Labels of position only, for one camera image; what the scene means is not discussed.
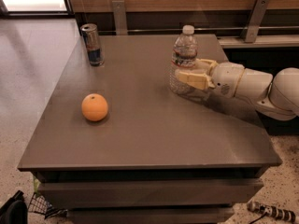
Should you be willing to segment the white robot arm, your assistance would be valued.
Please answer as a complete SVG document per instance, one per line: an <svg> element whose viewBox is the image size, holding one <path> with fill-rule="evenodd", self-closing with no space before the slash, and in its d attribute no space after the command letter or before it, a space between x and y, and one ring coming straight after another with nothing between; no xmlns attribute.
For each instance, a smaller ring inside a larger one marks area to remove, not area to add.
<svg viewBox="0 0 299 224"><path fill-rule="evenodd" d="M299 116L298 68L285 68L273 76L238 63L197 59L191 69L177 69L175 78L197 90L243 100L272 119Z"/></svg>

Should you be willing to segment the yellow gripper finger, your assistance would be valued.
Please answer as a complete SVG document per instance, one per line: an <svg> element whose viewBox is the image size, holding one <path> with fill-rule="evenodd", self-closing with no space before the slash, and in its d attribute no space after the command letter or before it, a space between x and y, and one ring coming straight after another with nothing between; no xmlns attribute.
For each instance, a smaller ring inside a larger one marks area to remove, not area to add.
<svg viewBox="0 0 299 224"><path fill-rule="evenodd" d="M219 64L214 60L209 59L197 59L195 67L199 69L202 73L211 75L213 73L213 70L218 66Z"/></svg>
<svg viewBox="0 0 299 224"><path fill-rule="evenodd" d="M201 91L215 88L212 78L205 73L192 73L177 70L175 72L175 77L178 81Z"/></svg>

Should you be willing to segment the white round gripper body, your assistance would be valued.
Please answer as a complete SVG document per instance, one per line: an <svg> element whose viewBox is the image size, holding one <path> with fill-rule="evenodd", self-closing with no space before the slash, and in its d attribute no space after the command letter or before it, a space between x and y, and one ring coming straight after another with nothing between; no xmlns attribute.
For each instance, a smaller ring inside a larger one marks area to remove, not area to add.
<svg viewBox="0 0 299 224"><path fill-rule="evenodd" d="M213 92L219 96L233 98L244 71L245 67L242 64L230 62L218 64L212 73L212 81L215 85Z"/></svg>

